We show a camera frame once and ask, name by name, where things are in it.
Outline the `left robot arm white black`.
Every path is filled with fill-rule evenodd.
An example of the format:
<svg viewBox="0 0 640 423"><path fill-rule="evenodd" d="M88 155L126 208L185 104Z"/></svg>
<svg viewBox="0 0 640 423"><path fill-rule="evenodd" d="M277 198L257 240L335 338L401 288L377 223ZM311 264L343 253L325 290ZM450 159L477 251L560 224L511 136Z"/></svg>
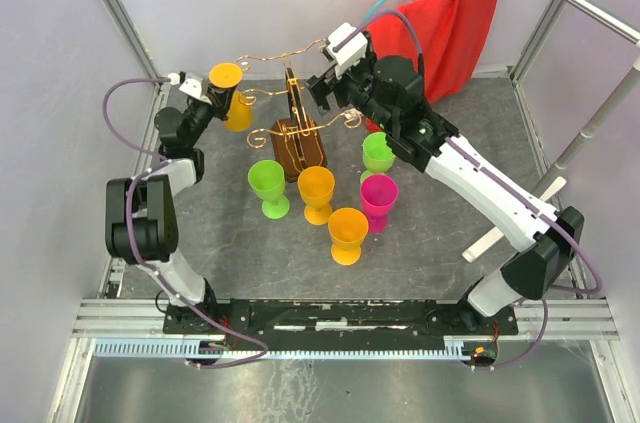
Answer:
<svg viewBox="0 0 640 423"><path fill-rule="evenodd" d="M181 111L165 107L156 113L158 165L106 184L105 244L108 253L148 274L169 297L168 316L187 308L186 321L199 333L215 330L221 311L207 280L189 265L178 248L174 197L199 183L204 153L196 147L213 119L225 121L235 84L208 83L189 96Z"/></svg>

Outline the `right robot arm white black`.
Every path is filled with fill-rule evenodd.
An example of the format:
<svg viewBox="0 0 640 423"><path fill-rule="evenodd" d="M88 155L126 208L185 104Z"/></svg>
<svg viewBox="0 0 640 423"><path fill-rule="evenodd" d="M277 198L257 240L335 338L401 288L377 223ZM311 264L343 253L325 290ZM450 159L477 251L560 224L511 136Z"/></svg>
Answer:
<svg viewBox="0 0 640 423"><path fill-rule="evenodd" d="M401 56L367 57L338 74L330 67L307 81L316 105L353 106L386 135L393 154L454 190L482 213L515 250L461 299L459 325L478 334L521 299L539 300L579 250L583 215L558 210L528 193L482 157L424 94L421 68Z"/></svg>

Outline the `gold wine glass rack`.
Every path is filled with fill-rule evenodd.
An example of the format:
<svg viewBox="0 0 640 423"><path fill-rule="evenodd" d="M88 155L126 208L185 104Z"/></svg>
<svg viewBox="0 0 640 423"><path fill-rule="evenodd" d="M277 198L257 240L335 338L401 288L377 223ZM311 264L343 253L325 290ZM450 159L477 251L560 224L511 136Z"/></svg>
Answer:
<svg viewBox="0 0 640 423"><path fill-rule="evenodd" d="M262 149L267 141L271 141L274 157L285 170L285 179L295 182L303 170L310 166L328 164L326 152L321 140L320 131L342 120L344 127L353 130L361 126L363 115L358 110L346 110L338 113L332 120L317 124L306 111L302 91L305 87L300 83L290 65L285 66L285 89L280 91L259 90L249 88L241 91L241 103L253 106L257 97L255 93L270 97L286 95L289 117L277 120L271 128L251 130L246 142L253 149Z"/></svg>

